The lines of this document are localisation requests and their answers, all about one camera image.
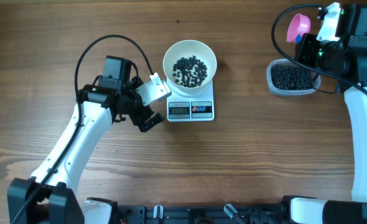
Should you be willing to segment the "pink scoop blue handle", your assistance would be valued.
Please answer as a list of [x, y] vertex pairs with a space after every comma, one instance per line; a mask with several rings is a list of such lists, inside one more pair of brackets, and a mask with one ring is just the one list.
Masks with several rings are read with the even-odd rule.
[[302, 36], [305, 33], [309, 33], [310, 28], [310, 19], [303, 14], [296, 14], [289, 24], [289, 28], [287, 30], [287, 41], [298, 44], [302, 40]]

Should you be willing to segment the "cream white bowl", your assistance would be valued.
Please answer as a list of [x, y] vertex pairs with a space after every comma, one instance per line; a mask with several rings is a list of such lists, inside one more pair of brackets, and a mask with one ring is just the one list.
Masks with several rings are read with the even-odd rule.
[[172, 90], [195, 95], [212, 83], [217, 59], [203, 42], [182, 40], [166, 51], [162, 66]]

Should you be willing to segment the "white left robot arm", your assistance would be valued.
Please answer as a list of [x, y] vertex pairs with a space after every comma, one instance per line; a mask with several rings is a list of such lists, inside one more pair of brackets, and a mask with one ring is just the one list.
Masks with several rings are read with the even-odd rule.
[[130, 60], [107, 56], [103, 74], [78, 92], [71, 120], [46, 160], [7, 191], [11, 223], [124, 223], [118, 204], [102, 198], [77, 201], [82, 172], [98, 141], [129, 116], [143, 133], [164, 118], [150, 104], [171, 94], [157, 73], [148, 82], [131, 76]]

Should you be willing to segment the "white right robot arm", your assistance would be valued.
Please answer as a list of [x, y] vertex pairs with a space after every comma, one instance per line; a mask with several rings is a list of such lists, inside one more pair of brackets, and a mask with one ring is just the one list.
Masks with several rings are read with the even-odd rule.
[[285, 196], [276, 212], [279, 223], [367, 223], [367, 6], [333, 3], [317, 6], [322, 26], [311, 34], [310, 20], [297, 14], [287, 41], [295, 43], [290, 61], [335, 79], [350, 115], [355, 173], [351, 200]]

